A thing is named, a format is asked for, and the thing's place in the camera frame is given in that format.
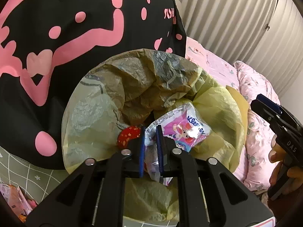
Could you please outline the person's right hand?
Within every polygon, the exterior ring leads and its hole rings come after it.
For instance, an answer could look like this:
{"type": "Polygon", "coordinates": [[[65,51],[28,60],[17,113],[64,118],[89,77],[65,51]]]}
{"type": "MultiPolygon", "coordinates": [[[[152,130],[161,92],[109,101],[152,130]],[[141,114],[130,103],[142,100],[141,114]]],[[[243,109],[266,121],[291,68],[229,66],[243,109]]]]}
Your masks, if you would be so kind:
{"type": "Polygon", "coordinates": [[[270,200],[276,200],[281,195],[290,194],[302,187],[302,166],[295,165],[290,155],[277,143],[277,135],[271,141],[269,161],[278,163],[270,177],[270,200]]]}

